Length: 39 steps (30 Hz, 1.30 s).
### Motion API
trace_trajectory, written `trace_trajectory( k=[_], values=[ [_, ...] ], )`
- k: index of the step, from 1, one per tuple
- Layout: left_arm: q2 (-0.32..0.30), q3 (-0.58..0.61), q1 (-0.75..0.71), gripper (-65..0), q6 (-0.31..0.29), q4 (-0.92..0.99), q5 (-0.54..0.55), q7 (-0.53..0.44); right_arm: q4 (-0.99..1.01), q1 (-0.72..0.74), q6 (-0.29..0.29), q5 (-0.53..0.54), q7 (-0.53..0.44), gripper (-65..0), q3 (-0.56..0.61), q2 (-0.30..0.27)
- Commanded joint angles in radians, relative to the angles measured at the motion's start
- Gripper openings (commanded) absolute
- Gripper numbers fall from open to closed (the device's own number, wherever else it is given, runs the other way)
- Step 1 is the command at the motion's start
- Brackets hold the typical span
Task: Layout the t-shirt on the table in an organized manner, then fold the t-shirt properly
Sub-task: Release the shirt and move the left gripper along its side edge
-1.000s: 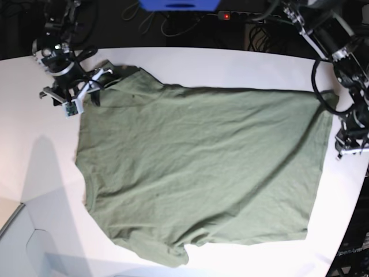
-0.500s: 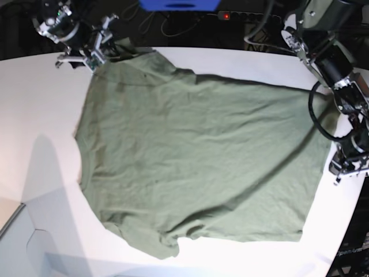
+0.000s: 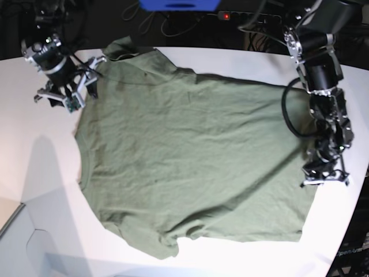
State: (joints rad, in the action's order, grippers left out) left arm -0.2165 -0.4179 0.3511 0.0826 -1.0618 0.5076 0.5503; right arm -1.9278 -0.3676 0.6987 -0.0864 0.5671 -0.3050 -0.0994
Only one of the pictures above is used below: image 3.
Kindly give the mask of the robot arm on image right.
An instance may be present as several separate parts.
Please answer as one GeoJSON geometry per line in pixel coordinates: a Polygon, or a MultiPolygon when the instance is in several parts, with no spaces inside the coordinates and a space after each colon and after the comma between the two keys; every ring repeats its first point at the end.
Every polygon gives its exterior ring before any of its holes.
{"type": "Polygon", "coordinates": [[[313,139],[302,168],[301,187],[325,182],[349,184],[343,153],[352,146],[354,133],[348,117],[344,78],[334,44],[336,34],[368,1],[283,1],[284,41],[295,61],[298,77],[283,91],[281,109],[288,129],[298,138],[313,139]],[[287,113],[287,94],[301,83],[309,94],[310,114],[316,130],[300,133],[287,113]]]}

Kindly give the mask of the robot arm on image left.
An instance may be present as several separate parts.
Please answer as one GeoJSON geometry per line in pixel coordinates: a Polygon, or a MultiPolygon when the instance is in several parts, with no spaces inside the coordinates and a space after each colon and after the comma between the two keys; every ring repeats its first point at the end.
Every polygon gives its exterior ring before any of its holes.
{"type": "Polygon", "coordinates": [[[34,101],[49,101],[51,107],[63,107],[73,113],[85,107],[81,90],[98,98],[97,67],[104,56],[82,61],[76,51],[83,44],[82,33],[88,18],[88,1],[34,1],[33,28],[21,41],[24,59],[47,77],[44,87],[37,90],[34,101]],[[82,19],[75,38],[68,41],[65,26],[71,12],[81,12],[82,19]]]}

